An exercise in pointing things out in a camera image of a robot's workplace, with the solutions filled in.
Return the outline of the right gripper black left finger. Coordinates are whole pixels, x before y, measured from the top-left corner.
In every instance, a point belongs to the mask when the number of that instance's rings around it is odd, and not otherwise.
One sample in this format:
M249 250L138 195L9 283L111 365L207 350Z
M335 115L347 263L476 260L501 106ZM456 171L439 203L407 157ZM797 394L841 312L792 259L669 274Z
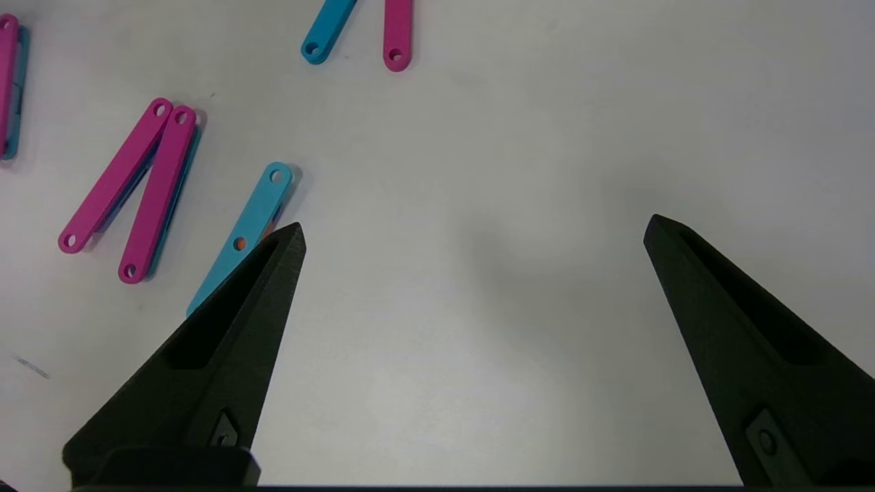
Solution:
M66 442L75 488L251 488L251 448L304 256L269 234Z

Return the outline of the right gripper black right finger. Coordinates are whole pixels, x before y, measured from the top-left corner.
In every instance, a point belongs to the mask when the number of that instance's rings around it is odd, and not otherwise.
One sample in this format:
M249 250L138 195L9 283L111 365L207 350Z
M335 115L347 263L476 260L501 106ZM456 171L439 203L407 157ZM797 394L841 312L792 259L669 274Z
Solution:
M743 482L872 482L873 378L681 222L644 246Z

